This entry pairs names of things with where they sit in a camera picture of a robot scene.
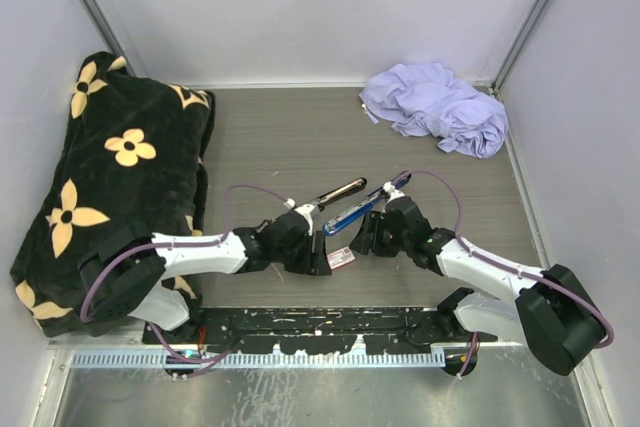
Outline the red white staple box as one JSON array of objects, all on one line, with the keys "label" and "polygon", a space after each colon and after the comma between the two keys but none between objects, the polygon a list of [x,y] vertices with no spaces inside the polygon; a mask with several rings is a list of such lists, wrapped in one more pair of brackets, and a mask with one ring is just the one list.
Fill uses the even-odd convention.
[{"label": "red white staple box", "polygon": [[327,255],[328,265],[331,270],[342,268],[356,260],[349,247],[343,247]]}]

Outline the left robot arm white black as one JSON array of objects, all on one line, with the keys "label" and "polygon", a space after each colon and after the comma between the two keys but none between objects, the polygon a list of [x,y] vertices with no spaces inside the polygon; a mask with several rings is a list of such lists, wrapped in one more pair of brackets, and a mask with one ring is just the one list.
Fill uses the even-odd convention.
[{"label": "left robot arm white black", "polygon": [[80,318],[102,323],[133,317],[156,325],[178,343],[188,343],[199,334],[200,319],[182,294],[164,287],[165,281],[260,272],[272,264],[300,275],[331,273],[325,235],[314,228],[305,209],[214,236],[166,235],[134,223],[79,261],[86,289]]}]

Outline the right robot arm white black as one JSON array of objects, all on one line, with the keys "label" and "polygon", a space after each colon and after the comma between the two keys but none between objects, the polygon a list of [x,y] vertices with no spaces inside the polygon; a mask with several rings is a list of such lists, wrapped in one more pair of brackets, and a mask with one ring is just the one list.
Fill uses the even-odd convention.
[{"label": "right robot arm white black", "polygon": [[490,334],[526,346],[544,367],[566,376],[614,338],[570,269],[526,266],[483,250],[431,226],[407,196],[367,213],[350,247],[385,258],[403,253],[421,269],[465,282],[437,307],[440,332],[449,340]]}]

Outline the blue stapler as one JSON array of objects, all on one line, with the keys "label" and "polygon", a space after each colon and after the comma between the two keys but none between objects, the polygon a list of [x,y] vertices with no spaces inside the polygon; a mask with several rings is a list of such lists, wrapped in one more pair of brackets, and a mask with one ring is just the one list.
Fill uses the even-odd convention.
[{"label": "blue stapler", "polygon": [[374,205],[383,198],[382,186],[380,186],[366,195],[362,200],[326,221],[322,231],[326,236],[336,235],[356,220],[362,218],[367,212],[371,211]]}]

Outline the black stapler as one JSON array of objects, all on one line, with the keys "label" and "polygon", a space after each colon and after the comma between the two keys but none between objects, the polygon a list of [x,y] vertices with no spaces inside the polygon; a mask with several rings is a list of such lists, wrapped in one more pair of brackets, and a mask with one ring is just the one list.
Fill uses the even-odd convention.
[{"label": "black stapler", "polygon": [[328,205],[354,195],[355,193],[361,192],[367,186],[367,183],[368,181],[365,177],[356,178],[342,186],[317,196],[304,204],[304,207],[308,207],[308,212],[312,217],[314,217],[322,212]]}]

